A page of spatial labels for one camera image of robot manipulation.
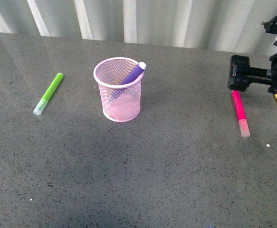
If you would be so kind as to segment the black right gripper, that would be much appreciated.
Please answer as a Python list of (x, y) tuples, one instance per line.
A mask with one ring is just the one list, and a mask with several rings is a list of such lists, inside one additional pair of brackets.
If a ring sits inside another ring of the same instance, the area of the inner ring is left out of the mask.
[[(272, 45), (277, 47), (277, 16), (268, 22), (261, 23), (265, 33), (275, 35)], [(250, 67), (250, 59), (247, 56), (233, 55), (230, 58), (228, 88), (233, 91), (245, 92), (249, 83), (270, 85), (268, 91), (277, 94), (277, 52), (269, 58), (271, 68), (269, 70)]]

